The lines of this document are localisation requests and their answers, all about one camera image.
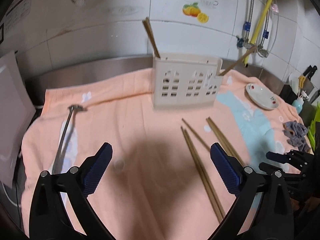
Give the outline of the white appliance at left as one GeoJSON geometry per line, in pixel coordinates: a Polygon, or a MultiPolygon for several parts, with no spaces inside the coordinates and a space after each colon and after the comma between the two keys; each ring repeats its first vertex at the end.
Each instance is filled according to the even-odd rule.
{"type": "Polygon", "coordinates": [[[35,107],[24,86],[13,51],[1,57],[0,79],[1,182],[12,187],[16,159],[35,107]]]}

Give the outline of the black knife block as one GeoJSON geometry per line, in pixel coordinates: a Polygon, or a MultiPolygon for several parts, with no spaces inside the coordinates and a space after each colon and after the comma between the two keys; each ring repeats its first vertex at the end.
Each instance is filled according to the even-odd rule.
{"type": "Polygon", "coordinates": [[[310,65],[300,76],[290,74],[279,96],[288,104],[292,104],[298,98],[309,100],[311,98],[310,94],[314,89],[311,79],[317,70],[316,65],[310,65]]]}

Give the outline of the metal ladle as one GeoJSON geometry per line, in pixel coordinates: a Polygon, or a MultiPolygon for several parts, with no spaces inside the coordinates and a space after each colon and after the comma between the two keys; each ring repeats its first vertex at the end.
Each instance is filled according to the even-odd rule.
{"type": "Polygon", "coordinates": [[[67,116],[67,120],[65,122],[65,126],[63,128],[63,132],[61,134],[61,138],[60,138],[60,141],[59,141],[59,146],[57,148],[57,153],[56,153],[56,156],[55,156],[55,160],[53,162],[53,168],[52,168],[52,173],[53,174],[58,174],[62,170],[63,159],[64,159],[63,153],[62,153],[63,144],[64,144],[64,141],[65,141],[65,137],[66,137],[66,134],[67,134],[67,131],[68,131],[68,126],[69,126],[69,123],[70,123],[70,121],[72,119],[73,113],[86,111],[85,107],[82,106],[82,105],[71,105],[71,106],[68,107],[68,110],[69,110],[69,114],[67,116]]]}

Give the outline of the blue dispenser bottle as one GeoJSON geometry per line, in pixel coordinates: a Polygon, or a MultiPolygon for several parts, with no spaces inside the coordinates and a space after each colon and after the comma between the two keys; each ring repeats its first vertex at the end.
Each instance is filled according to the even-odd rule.
{"type": "Polygon", "coordinates": [[[308,98],[309,96],[306,94],[305,91],[302,90],[298,98],[296,98],[296,100],[293,101],[292,106],[295,107],[298,114],[302,111],[304,101],[308,98]]]}

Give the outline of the beige plastic utensil holder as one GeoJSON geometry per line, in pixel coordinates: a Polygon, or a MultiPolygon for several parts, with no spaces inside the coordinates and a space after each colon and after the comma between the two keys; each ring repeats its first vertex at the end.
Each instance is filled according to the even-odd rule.
{"type": "Polygon", "coordinates": [[[157,110],[212,106],[222,84],[219,57],[161,53],[153,57],[153,107],[157,110]]]}

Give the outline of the peach patterned towel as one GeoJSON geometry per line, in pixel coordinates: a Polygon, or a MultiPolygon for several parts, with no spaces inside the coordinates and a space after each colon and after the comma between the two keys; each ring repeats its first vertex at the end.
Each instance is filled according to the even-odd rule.
{"type": "Polygon", "coordinates": [[[43,170],[52,168],[73,104],[87,110],[77,113],[69,128],[65,168],[81,165],[105,142],[112,145],[112,161],[88,200],[117,239],[207,239],[218,226],[183,137],[183,121],[199,135],[193,143],[225,211],[234,196],[201,144],[216,142],[207,118],[254,169],[266,160],[267,152],[291,150],[283,124],[301,122],[301,118],[283,100],[273,111],[249,100],[245,87],[259,83],[257,78],[232,70],[223,78],[212,107],[180,111],[153,109],[151,78],[152,70],[145,69],[90,85],[46,91],[42,114],[22,141],[27,177],[21,203],[25,229],[37,179],[43,170]]]}

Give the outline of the white floral dish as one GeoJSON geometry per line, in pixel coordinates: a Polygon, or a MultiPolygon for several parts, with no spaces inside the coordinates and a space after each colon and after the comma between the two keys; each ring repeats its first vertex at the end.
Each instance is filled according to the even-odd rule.
{"type": "Polygon", "coordinates": [[[245,87],[249,98],[264,110],[274,110],[279,106],[276,95],[268,88],[256,83],[249,83],[245,87]]]}

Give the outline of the grey rag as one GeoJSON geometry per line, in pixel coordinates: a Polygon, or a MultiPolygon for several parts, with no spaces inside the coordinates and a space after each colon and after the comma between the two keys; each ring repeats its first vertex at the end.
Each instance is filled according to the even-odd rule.
{"type": "Polygon", "coordinates": [[[308,133],[308,128],[297,121],[288,121],[283,124],[283,133],[288,137],[287,142],[298,148],[300,152],[309,153],[311,147],[308,145],[305,136],[308,133]]]}

